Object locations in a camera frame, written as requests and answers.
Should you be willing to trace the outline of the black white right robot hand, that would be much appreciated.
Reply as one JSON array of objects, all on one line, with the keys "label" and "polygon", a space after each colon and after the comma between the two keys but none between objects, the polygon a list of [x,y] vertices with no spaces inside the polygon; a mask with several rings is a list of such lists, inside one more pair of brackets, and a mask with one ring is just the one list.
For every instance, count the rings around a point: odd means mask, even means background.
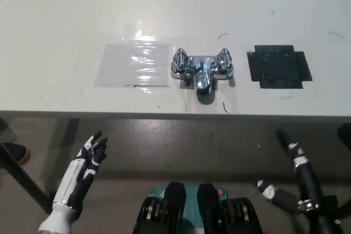
[{"label": "black white right robot hand", "polygon": [[301,196],[297,197],[264,180],[257,182],[257,190],[268,202],[292,215],[301,213],[334,215],[338,207],[337,198],[323,194],[312,165],[302,147],[281,129],[276,130],[276,136],[281,148],[291,161]]}]

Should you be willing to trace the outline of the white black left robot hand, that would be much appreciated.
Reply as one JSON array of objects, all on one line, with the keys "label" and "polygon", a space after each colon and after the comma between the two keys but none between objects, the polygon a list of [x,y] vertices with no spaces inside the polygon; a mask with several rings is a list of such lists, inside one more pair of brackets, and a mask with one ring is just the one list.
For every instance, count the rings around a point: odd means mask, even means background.
[{"label": "white black left robot hand", "polygon": [[73,210],[82,208],[83,200],[94,177],[106,158],[107,138],[97,131],[83,144],[77,156],[70,162],[53,199]]}]

